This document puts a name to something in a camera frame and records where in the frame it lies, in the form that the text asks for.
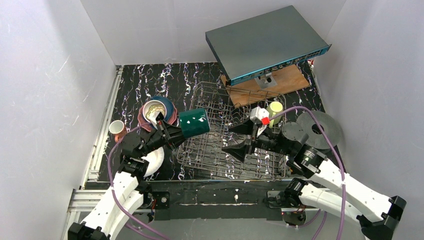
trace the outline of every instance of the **blue bowl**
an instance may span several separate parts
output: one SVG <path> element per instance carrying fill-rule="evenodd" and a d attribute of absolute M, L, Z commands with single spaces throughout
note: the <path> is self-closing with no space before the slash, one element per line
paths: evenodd
<path fill-rule="evenodd" d="M 165 105 L 166 116 L 164 120 L 168 121 L 174 113 L 174 105 L 172 104 L 172 102 L 164 96 L 152 96 L 150 99 L 160 101 L 161 103 L 163 103 L 163 105 Z"/>

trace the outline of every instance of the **wooden platform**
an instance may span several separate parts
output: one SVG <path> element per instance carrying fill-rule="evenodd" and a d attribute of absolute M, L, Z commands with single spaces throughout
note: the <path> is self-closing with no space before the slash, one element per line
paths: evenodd
<path fill-rule="evenodd" d="M 236 107 L 241 107 L 310 86 L 296 65 L 274 71 L 272 72 L 272 76 L 277 82 L 277 85 L 265 89 L 261 89 L 254 79 L 247 80 L 235 86 L 226 87 L 232 103 Z M 227 78 L 223 75 L 221 76 L 221 80 L 225 85 Z"/>

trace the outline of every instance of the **metal wire rack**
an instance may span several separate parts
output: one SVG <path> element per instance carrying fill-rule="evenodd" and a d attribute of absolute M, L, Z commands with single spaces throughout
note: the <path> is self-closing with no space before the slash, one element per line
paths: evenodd
<path fill-rule="evenodd" d="M 229 93 L 237 92 L 246 95 L 248 103 L 241 106 L 232 102 Z M 255 149 L 254 154 L 246 156 L 240 162 L 221 147 L 241 143 L 246 136 L 228 131 L 230 126 L 241 123 L 249 117 L 251 110 L 257 106 L 266 108 L 269 103 L 279 101 L 286 108 L 285 97 L 277 92 L 264 90 L 250 91 L 238 88 L 225 88 L 222 84 L 200 82 L 196 85 L 191 99 L 190 109 L 204 108 L 210 123 L 210 132 L 191 137 L 177 151 L 177 160 L 184 167 L 200 169 L 205 177 L 211 179 L 258 179 L 276 181 L 283 179 L 286 174 L 285 156 L 274 152 Z M 278 126 L 273 128 L 276 133 L 286 122 L 286 116 L 281 118 Z"/>

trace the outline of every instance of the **round gray disc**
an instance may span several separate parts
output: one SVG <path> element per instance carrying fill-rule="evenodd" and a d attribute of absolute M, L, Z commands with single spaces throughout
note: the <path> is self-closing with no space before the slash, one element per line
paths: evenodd
<path fill-rule="evenodd" d="M 318 120 L 319 124 L 324 128 L 324 132 L 330 140 L 332 146 L 336 146 L 342 138 L 342 128 L 340 127 L 339 123 L 325 112 L 312 111 L 312 113 Z M 330 148 L 324 136 L 322 134 L 318 134 L 320 130 L 316 127 L 315 122 L 309 113 L 302 113 L 297 118 L 296 122 L 303 128 L 303 131 L 308 134 L 309 138 L 306 141 L 308 146 L 316 149 Z"/>

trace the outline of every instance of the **black tabletop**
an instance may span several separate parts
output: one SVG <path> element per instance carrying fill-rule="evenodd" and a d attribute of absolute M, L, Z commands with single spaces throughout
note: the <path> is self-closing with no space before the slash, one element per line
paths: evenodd
<path fill-rule="evenodd" d="M 286 107 L 304 106 L 311 110 L 324 112 L 324 107 L 314 81 L 312 70 L 307 62 L 297 65 L 303 76 L 309 81 L 310 87 L 285 94 Z M 126 65 L 123 68 L 122 79 L 114 104 L 111 121 L 121 120 L 127 127 L 135 128 L 138 125 L 138 112 L 142 105 L 153 96 L 163 96 L 170 99 L 179 112 L 190 109 L 193 91 L 199 82 L 213 82 L 222 84 L 220 77 L 222 72 L 215 62 L 205 63 L 177 63 L 177 64 L 150 64 L 150 65 Z M 287 120 L 295 122 L 302 112 L 290 112 Z M 105 153 L 108 154 L 115 144 L 109 133 Z M 119 166 L 118 157 L 114 158 L 113 172 Z M 172 152 L 165 149 L 165 159 L 159 170 L 152 176 L 145 178 L 153 180 L 207 180 L 198 174 L 201 170 L 184 168 L 178 162 Z M 98 181 L 108 181 L 107 158 L 102 157 Z"/>

